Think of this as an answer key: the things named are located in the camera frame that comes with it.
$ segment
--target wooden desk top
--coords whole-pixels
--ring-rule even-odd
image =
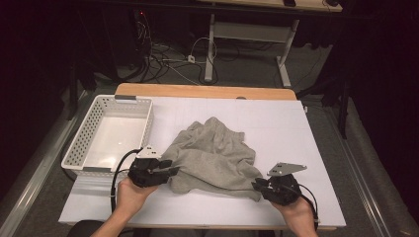
[[[332,7],[323,0],[295,0],[295,7],[286,7],[283,0],[199,0],[201,2],[238,4],[258,7],[284,8],[290,10],[310,10],[321,12],[342,12],[340,5]]]
[[[248,100],[296,100],[295,93],[289,89],[245,88],[218,86],[187,86],[162,84],[121,84],[116,95],[149,97],[189,97]]]

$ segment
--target person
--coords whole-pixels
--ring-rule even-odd
[[[129,220],[141,210],[147,198],[157,190],[157,186],[140,188],[130,178],[124,178],[118,185],[117,206],[111,216],[93,233],[93,237],[116,237],[126,227]],[[284,217],[287,226],[297,237],[315,237],[310,205],[300,197],[296,202],[281,206],[271,202]]]

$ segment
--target basket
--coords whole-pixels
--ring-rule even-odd
[[[126,153],[146,146],[152,121],[150,99],[97,96],[77,130],[61,167],[78,176],[113,176]],[[130,163],[126,159],[122,169],[128,168]]]

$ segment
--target table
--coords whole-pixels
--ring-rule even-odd
[[[283,8],[290,10],[307,10],[319,12],[341,12],[340,5],[336,7],[328,6],[323,0],[299,0],[295,1],[295,7],[287,7],[282,0],[200,0],[212,4],[236,4],[256,7]],[[284,88],[290,88],[291,81],[285,66],[285,62],[290,53],[293,38],[298,27],[299,20],[294,19],[289,27],[258,26],[253,24],[226,23],[215,20],[215,15],[211,14],[209,22],[209,50],[206,63],[205,80],[212,80],[213,68],[213,40],[214,38],[237,39],[237,40],[259,40],[269,42],[284,43],[284,50],[281,56],[277,56],[278,69],[283,81]]]
[[[302,105],[292,91],[122,84],[116,94],[153,100],[154,120],[149,141],[157,150],[164,151],[180,129],[187,128],[191,121],[214,116],[230,129],[245,132],[246,144],[257,154],[254,165],[262,174],[267,174],[279,161],[306,165],[306,171],[294,176],[316,195],[321,219],[319,229],[346,225]],[[110,183],[110,178],[78,177],[59,221],[74,224],[81,219],[106,219],[111,213]],[[198,190],[175,195],[168,185],[161,185],[153,193],[128,226],[287,228],[282,216],[266,200],[256,202]]]

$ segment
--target person's left hand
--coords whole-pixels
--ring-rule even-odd
[[[140,188],[128,177],[118,184],[117,207],[115,211],[134,216],[144,205],[145,200],[158,186]]]

